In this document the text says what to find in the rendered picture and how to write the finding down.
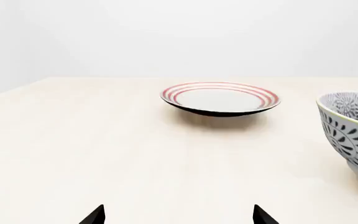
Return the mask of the white bowl with black pattern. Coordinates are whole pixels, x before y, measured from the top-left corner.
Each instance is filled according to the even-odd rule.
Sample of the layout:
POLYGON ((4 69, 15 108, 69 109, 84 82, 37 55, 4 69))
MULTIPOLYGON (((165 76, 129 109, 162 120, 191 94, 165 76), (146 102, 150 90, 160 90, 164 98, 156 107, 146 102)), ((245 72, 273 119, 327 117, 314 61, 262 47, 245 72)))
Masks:
POLYGON ((358 175, 358 92, 327 93, 316 104, 326 139, 358 175))

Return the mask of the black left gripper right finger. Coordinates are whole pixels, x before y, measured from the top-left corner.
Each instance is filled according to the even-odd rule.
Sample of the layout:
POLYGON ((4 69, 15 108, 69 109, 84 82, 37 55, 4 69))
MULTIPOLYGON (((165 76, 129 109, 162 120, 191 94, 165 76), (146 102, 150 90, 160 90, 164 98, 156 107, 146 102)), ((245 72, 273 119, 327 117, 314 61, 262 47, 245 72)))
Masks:
POLYGON ((272 218, 272 216, 270 216, 258 205, 254 205, 253 222, 254 224, 279 224, 274 218, 272 218))

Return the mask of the red striped white plate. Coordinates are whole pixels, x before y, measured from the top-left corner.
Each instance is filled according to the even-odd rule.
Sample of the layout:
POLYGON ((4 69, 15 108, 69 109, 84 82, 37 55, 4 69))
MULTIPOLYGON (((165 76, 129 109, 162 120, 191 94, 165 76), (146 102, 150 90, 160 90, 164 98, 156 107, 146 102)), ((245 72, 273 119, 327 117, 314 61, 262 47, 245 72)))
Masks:
POLYGON ((262 87, 235 82, 188 82, 164 89, 160 97, 184 111, 211 117, 240 117, 270 110, 279 96, 262 87))

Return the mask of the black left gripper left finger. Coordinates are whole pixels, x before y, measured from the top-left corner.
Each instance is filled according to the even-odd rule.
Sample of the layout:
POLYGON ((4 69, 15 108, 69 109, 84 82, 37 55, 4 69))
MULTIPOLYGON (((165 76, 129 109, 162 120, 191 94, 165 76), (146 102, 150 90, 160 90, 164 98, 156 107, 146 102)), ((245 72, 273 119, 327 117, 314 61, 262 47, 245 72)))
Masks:
POLYGON ((105 211, 104 205, 100 205, 93 210, 86 218, 84 218, 79 224, 104 224, 105 211))

